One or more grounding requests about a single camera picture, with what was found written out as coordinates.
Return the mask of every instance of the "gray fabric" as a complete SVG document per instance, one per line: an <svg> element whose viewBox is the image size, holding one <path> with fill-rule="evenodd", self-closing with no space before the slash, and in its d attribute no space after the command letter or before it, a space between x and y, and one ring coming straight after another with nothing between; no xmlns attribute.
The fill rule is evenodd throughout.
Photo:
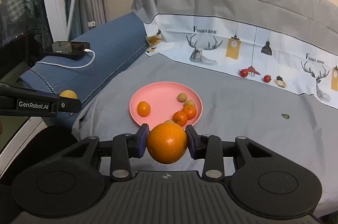
<svg viewBox="0 0 338 224"><path fill-rule="evenodd" d="M195 125L198 134L210 133L224 141L244 135L313 171L323 186L315 214L321 216L338 207L338 111L314 96L282 91L235 76L174 62L165 56L142 55L129 69L118 74L77 117L73 134L78 139L97 135L111 140L121 133L135 133L138 125L129 114L129 101L142 86L157 81L185 84L200 96L203 114ZM282 114L290 115L285 119ZM104 158L101 172L109 174ZM232 160L224 159L226 175L234 172ZM163 165L146 151L142 159L131 159L136 170L198 170L203 160L192 160L188 152L178 162Z"/></svg>
<svg viewBox="0 0 338 224"><path fill-rule="evenodd" d="M338 54L338 7L327 0L134 0L132 10L144 23L158 13L227 18Z"/></svg>

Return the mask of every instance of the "metal screw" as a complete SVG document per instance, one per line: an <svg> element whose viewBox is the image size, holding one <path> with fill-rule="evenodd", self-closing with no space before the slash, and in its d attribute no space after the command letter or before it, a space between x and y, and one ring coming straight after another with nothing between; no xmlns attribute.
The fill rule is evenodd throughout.
<svg viewBox="0 0 338 224"><path fill-rule="evenodd" d="M222 176L222 173L217 169L210 169L206 171L206 176L210 178L219 178Z"/></svg>
<svg viewBox="0 0 338 224"><path fill-rule="evenodd" d="M112 175L116 178L125 178L129 175L129 172L125 169L117 169L113 171Z"/></svg>

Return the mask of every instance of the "deer head print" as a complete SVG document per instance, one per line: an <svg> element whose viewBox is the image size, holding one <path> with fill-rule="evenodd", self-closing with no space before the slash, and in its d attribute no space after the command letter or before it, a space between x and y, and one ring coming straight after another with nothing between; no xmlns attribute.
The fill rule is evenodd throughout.
<svg viewBox="0 0 338 224"><path fill-rule="evenodd" d="M323 79L323 78L325 78L325 77L328 76L328 74L329 74L330 71L326 72L326 69L325 69L324 66L322 65L322 67L323 67L323 69L324 69L324 72L322 73L321 71L319 71L319 76L316 77L316 75L315 75L315 73L313 72L313 70L311 70L310 67L309 67L309 68L306 67L307 61L304 63L304 65L303 65L302 62L300 62L300 63L301 63L301 66L302 66L303 70L304 70L305 72L310 73L311 76L312 76L313 78L316 79L316 91L317 91L317 96L318 96L318 98L319 98L321 101L324 101L324 102L329 103L329 102L331 101L330 96L329 96L327 93L321 91L321 90L319 89L319 87L318 87L318 84L321 82L321 79Z"/></svg>
<svg viewBox="0 0 338 224"><path fill-rule="evenodd" d="M218 41L216 40L215 36L213 36L213 38L215 40L215 44L212 45L212 46L210 46L210 42L209 42L209 44L208 44L207 47L200 49L200 48L196 47L197 41L193 44L192 39L193 39L193 37L195 35L196 34L194 34L193 36L191 36L189 39L188 39L188 36L186 35L189 46L191 46L192 48L194 48L194 51L192 52L189 60L191 62L194 62L194 63L204 64L204 65L208 65L208 66L217 65L217 61L216 60L211 60L211 59L208 59L208 58L204 57L202 55L202 51L203 50L211 51L213 49L217 49L222 44L223 40L218 44Z"/></svg>

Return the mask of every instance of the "blue sofa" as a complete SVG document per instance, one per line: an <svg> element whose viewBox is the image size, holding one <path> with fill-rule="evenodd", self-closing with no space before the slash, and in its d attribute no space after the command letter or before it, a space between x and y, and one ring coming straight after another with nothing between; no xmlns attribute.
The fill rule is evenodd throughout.
<svg viewBox="0 0 338 224"><path fill-rule="evenodd" d="M88 67L67 69L36 64L21 75L27 88L54 94L66 89L75 91L82 108L118 73L126 70L142 53L147 42L142 21L129 13L77 37L74 41L89 42L96 58ZM80 60L47 56L42 61L66 66L82 66L91 60L86 54ZM60 112L57 118L44 118L48 126L63 125L71 128L77 114Z"/></svg>

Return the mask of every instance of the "orange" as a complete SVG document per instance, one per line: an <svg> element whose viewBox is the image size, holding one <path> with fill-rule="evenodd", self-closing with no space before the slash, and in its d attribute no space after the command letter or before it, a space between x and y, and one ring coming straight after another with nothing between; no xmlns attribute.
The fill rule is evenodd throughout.
<svg viewBox="0 0 338 224"><path fill-rule="evenodd" d="M141 116L148 116L150 113L150 105L146 101L139 102L137 112Z"/></svg>
<svg viewBox="0 0 338 224"><path fill-rule="evenodd" d="M188 120L190 120L190 119L192 119L196 116L196 109L192 105L184 106L182 111L186 113Z"/></svg>
<svg viewBox="0 0 338 224"><path fill-rule="evenodd" d="M181 127L183 127L187 121L188 121L188 116L185 112L183 111L178 111L178 112L175 112L174 115L172 116L172 120L180 125Z"/></svg>
<svg viewBox="0 0 338 224"><path fill-rule="evenodd" d="M77 99L76 93L70 89L66 89L63 92L61 92L60 96Z"/></svg>
<svg viewBox="0 0 338 224"><path fill-rule="evenodd" d="M162 164L171 164L178 161L188 146L185 131L173 123L157 125L149 133L147 149L150 156Z"/></svg>

